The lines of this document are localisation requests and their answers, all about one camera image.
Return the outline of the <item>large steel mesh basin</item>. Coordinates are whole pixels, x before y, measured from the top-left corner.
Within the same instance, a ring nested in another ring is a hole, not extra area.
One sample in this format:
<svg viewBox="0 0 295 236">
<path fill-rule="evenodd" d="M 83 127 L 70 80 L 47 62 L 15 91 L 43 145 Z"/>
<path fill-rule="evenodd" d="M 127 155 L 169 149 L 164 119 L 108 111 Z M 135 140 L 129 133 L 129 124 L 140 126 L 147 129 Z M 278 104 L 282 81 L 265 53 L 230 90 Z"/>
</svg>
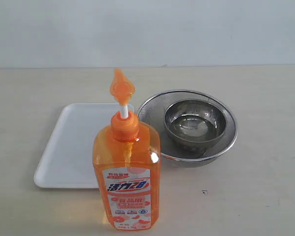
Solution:
<svg viewBox="0 0 295 236">
<path fill-rule="evenodd" d="M 171 104 L 183 99 L 204 100 L 222 110 L 227 119 L 227 127 L 224 136 L 216 145 L 210 148 L 189 149 L 177 145 L 169 138 L 164 128 L 164 113 Z M 218 99 L 199 91 L 186 89 L 163 91 L 145 101 L 137 110 L 137 115 L 140 121 L 158 131 L 162 157 L 178 167 L 192 168 L 206 165 L 226 153 L 237 139 L 238 125 L 232 111 Z"/>
</svg>

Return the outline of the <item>orange pump soap bottle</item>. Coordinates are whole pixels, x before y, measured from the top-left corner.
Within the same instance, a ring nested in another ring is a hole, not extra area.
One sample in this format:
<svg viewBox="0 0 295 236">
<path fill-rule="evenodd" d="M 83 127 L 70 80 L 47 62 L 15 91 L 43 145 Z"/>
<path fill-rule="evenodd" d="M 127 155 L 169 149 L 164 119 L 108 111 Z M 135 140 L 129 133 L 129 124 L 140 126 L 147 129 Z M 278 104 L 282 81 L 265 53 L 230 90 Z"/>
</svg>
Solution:
<svg viewBox="0 0 295 236">
<path fill-rule="evenodd" d="M 151 228 L 159 217 L 161 144 L 158 132 L 128 108 L 135 86 L 114 70 L 110 93 L 119 111 L 93 145 L 93 167 L 109 223 L 117 230 Z"/>
</svg>

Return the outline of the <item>small stainless steel bowl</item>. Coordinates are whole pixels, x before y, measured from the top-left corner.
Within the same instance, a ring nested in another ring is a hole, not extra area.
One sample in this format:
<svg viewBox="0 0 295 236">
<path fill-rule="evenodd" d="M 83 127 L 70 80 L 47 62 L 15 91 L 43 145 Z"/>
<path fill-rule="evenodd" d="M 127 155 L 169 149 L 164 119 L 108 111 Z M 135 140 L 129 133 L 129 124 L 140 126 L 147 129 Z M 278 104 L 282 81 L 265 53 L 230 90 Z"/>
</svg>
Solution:
<svg viewBox="0 0 295 236">
<path fill-rule="evenodd" d="M 221 109 L 200 99 L 183 99 L 164 113 L 164 128 L 169 138 L 186 148 L 210 148 L 224 136 L 227 119 Z"/>
</svg>

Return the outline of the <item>white rectangular plastic tray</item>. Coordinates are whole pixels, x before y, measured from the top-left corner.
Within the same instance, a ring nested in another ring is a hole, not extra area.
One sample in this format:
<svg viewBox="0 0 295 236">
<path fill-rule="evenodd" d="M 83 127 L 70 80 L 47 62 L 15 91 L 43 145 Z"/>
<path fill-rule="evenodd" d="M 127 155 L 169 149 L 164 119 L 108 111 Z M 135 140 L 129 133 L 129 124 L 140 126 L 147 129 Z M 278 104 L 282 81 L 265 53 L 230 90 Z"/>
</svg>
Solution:
<svg viewBox="0 0 295 236">
<path fill-rule="evenodd" d="M 63 108 L 34 174 L 40 188 L 92 189 L 97 133 L 110 124 L 118 103 L 73 103 Z"/>
</svg>

